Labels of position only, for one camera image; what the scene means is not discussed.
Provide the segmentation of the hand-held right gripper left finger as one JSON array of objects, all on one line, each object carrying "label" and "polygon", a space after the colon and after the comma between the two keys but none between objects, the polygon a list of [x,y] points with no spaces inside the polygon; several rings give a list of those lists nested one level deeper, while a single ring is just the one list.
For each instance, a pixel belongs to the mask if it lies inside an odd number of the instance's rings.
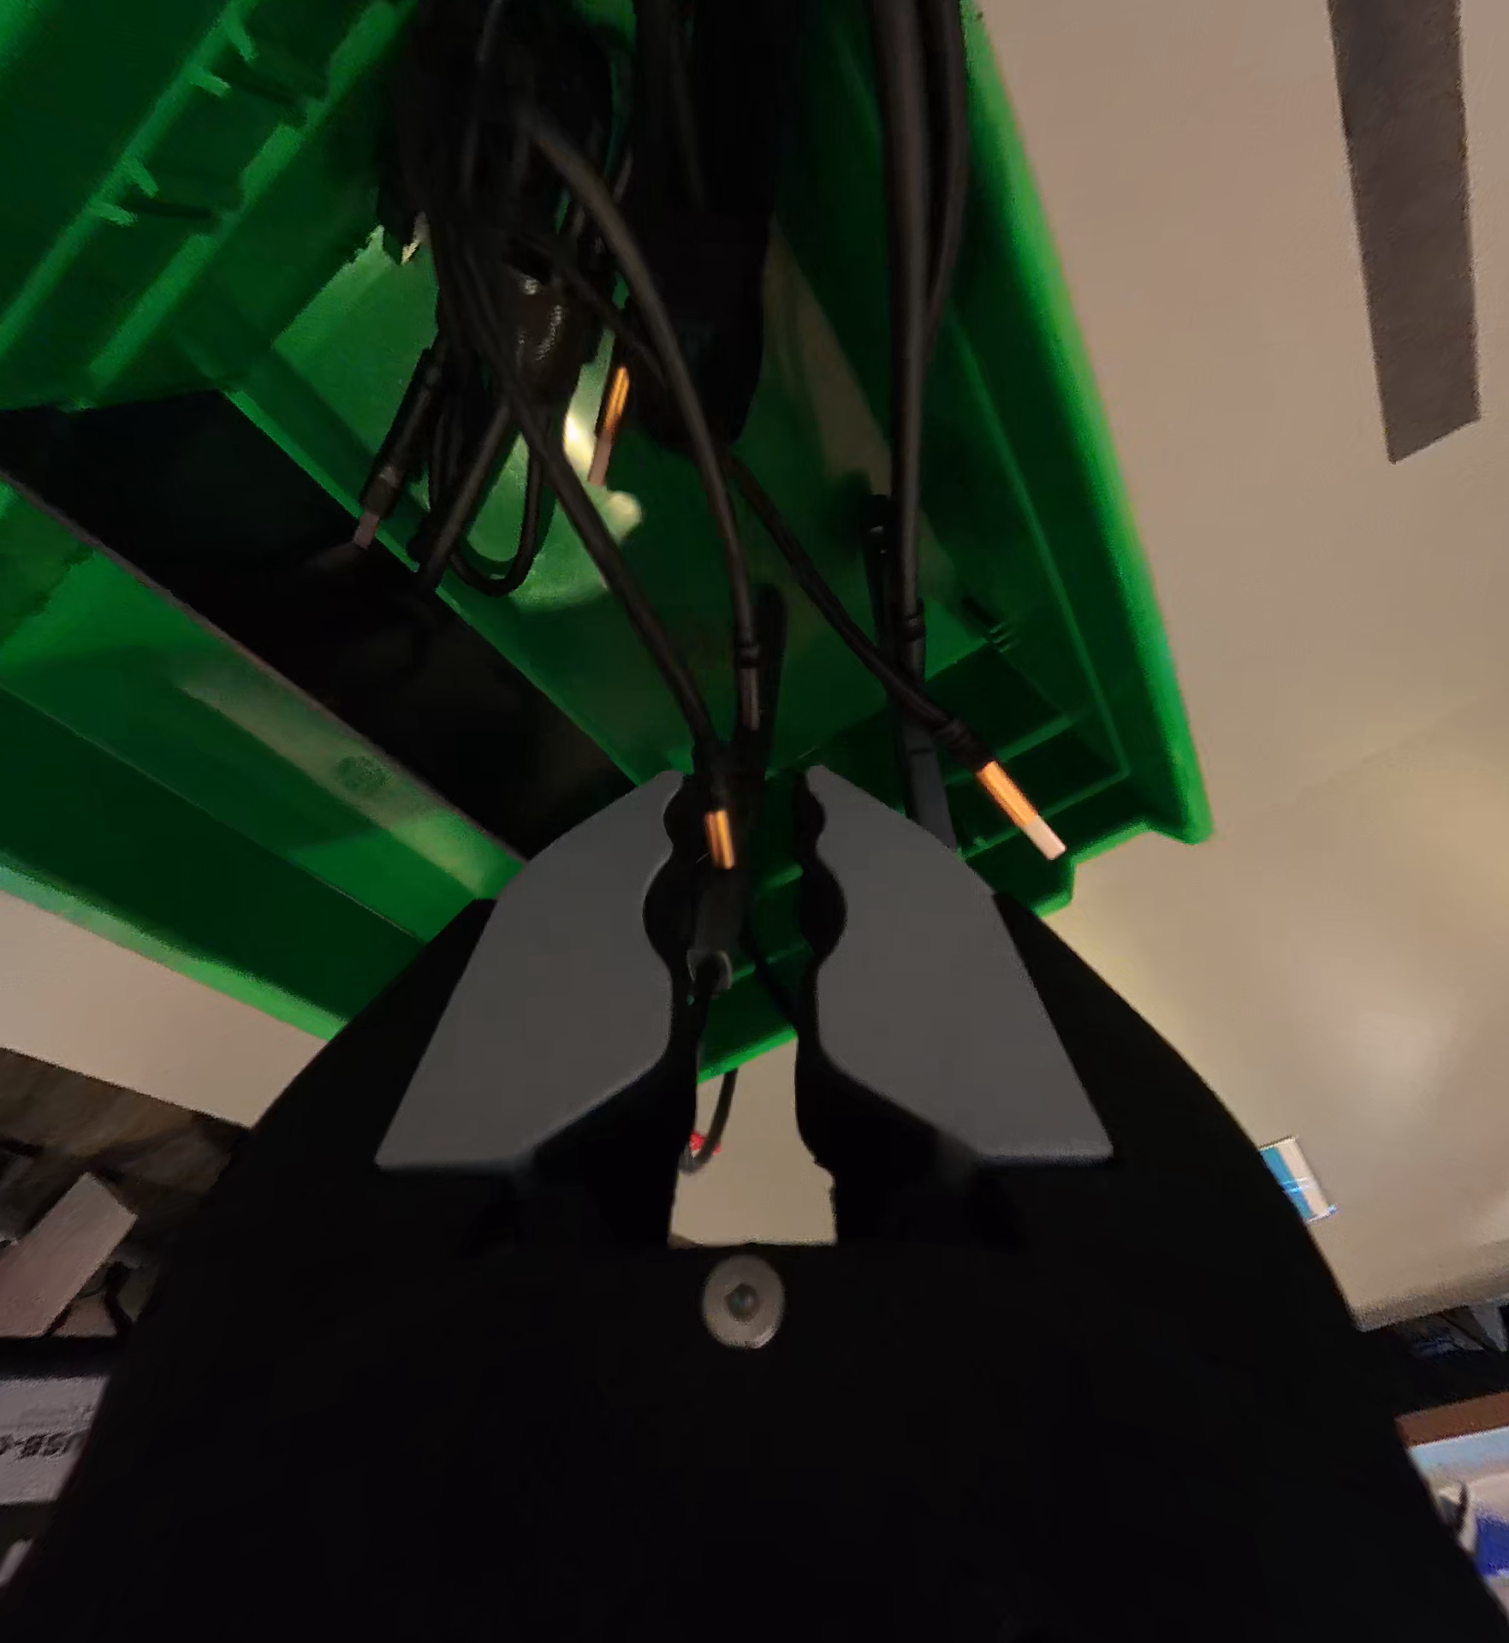
[{"label": "hand-held right gripper left finger", "polygon": [[688,794],[682,773],[652,775],[501,889],[379,1170],[509,1186],[554,1241],[670,1238],[702,1038],[693,874],[670,868]]}]

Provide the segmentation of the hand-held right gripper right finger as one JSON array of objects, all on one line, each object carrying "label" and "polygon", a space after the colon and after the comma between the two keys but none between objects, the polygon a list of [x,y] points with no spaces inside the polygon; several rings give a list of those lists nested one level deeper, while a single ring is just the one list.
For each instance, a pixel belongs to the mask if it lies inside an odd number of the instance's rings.
[{"label": "hand-held right gripper right finger", "polygon": [[800,1126],[836,1241],[977,1241],[1017,1170],[1106,1170],[1112,1136],[991,885],[827,766],[796,789]]}]

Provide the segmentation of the green plastic bin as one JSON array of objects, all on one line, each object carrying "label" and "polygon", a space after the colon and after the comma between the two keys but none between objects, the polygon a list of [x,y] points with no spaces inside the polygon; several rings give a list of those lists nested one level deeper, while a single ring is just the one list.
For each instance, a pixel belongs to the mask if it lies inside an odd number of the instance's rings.
[{"label": "green plastic bin", "polygon": [[[734,745],[784,600],[784,980],[792,775],[907,794],[812,596],[893,655],[912,542],[934,702],[1065,843],[943,749],[986,885],[1210,836],[982,3],[0,3],[0,413],[203,389],[636,789]],[[333,1036],[533,855],[0,478],[4,897]]]}]

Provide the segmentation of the blue white card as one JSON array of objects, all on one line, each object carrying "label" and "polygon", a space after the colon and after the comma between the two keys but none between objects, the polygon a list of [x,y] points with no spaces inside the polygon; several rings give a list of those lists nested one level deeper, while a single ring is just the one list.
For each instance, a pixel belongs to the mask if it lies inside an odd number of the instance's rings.
[{"label": "blue white card", "polygon": [[1299,1138],[1266,1141],[1257,1156],[1304,1224],[1322,1224],[1336,1210]]}]

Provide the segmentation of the black green-bin divider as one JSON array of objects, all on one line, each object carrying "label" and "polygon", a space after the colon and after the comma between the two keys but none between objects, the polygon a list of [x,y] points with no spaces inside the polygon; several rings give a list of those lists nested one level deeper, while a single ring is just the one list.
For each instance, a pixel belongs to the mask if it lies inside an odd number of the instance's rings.
[{"label": "black green-bin divider", "polygon": [[225,395],[0,413],[0,478],[521,855],[636,789]]}]

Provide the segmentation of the dark grey strip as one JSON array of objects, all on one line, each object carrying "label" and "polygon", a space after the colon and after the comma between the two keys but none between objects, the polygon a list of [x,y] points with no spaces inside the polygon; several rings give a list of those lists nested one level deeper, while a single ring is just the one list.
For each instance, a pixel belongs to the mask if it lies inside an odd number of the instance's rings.
[{"label": "dark grey strip", "polygon": [[1481,418],[1458,0],[1329,0],[1391,464]]}]

